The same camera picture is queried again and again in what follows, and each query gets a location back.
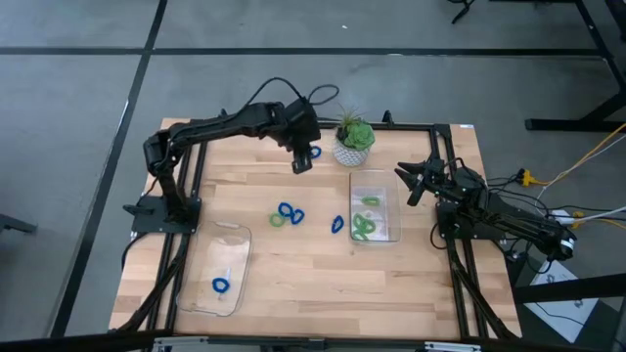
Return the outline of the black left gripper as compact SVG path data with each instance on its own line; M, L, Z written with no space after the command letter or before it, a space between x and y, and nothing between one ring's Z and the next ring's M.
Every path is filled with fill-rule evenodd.
M282 112L287 127L281 132L281 146L292 151L291 169L294 174L312 168L311 142L321 138L318 116L306 99L297 99Z

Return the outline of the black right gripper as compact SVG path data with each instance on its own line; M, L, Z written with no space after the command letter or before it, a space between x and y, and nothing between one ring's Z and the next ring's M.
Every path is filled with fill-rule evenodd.
M397 165L400 169L395 169L394 172L410 191L408 205L417 205L424 191L442 198L453 197L443 159L429 157L426 161L417 163L399 161Z

